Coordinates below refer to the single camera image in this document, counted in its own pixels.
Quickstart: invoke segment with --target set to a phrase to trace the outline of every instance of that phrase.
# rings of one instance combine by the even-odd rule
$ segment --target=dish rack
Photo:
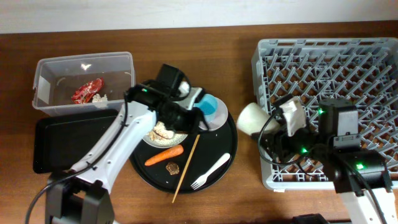
[[[361,146],[386,159],[393,188],[398,187],[398,39],[264,39],[251,63],[254,94],[266,113],[291,93],[300,97],[317,131],[320,100],[351,100],[358,108]],[[263,184],[275,191],[334,189],[321,163],[307,159],[302,167],[315,177],[297,165],[261,159]]]

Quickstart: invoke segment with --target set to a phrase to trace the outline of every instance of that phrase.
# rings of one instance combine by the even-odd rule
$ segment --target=plastic fork
[[[212,174],[215,170],[217,170],[221,165],[223,165],[226,161],[229,160],[231,155],[229,153],[225,153],[222,155],[217,162],[206,172],[206,174],[201,175],[192,185],[191,187],[196,190],[206,183],[207,177]]]

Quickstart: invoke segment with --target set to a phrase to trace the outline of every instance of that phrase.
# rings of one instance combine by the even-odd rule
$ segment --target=green indicator light
[[[362,164],[357,164],[357,165],[356,165],[356,169],[357,169],[357,170],[365,169],[365,166],[363,166]]]

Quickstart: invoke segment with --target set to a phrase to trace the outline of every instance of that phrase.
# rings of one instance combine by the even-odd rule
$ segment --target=metal grid
[[[391,49],[383,41],[386,40],[317,39],[280,44],[283,41],[268,40],[266,47],[262,43],[264,49],[258,50],[264,69],[263,108],[271,114],[275,100],[288,93],[299,96],[311,128],[317,131],[320,100],[351,100],[359,112],[362,147],[377,150],[386,158],[390,174],[398,174],[398,112],[394,106],[398,103],[397,67]],[[272,180],[328,181],[321,163],[307,159],[301,165],[315,177],[304,175],[297,165],[272,166]]]

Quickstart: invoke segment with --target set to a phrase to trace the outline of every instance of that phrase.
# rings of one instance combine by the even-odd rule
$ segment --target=chopstick
[[[184,176],[185,176],[185,173],[187,172],[189,163],[191,162],[191,158],[192,158],[193,152],[194,152],[195,148],[197,147],[199,137],[200,137],[200,134],[198,134],[198,136],[197,136],[197,138],[196,138],[196,140],[195,140],[195,143],[193,143],[191,153],[189,154],[187,163],[185,164],[185,167],[184,167],[184,171],[182,171],[182,175],[181,175],[181,178],[180,178],[180,182],[178,183],[177,189],[175,190],[174,198],[173,198],[172,203],[174,203],[174,200],[175,200],[175,198],[176,198],[176,196],[177,196],[177,194],[178,194],[178,191],[180,190],[182,180],[184,179]]]

